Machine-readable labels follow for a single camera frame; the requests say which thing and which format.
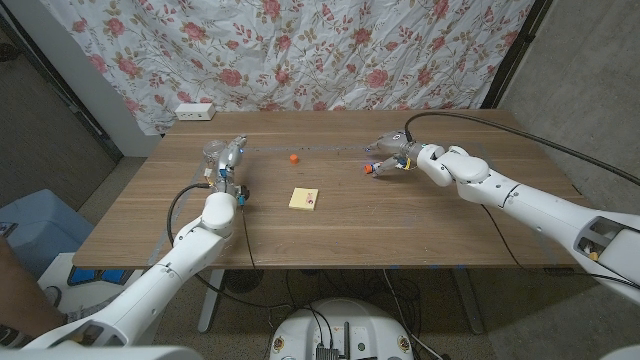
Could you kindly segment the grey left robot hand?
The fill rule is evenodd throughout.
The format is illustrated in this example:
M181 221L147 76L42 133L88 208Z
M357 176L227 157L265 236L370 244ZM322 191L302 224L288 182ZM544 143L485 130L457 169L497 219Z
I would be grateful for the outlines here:
M240 134L229 143L219 141L214 151L214 187L234 197L242 194L242 186L235 182L235 168L240 165L244 153L247 136Z

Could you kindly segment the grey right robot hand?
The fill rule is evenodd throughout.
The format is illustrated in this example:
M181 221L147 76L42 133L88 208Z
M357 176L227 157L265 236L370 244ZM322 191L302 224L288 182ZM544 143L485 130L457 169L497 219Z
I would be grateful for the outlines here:
M377 177L393 168L411 170L413 166L417 165L417 157L422 149L423 145L409 140L403 130L385 133L379 136L375 142L369 144L366 151L379 151L389 154L390 157L381 162L366 164L364 172Z

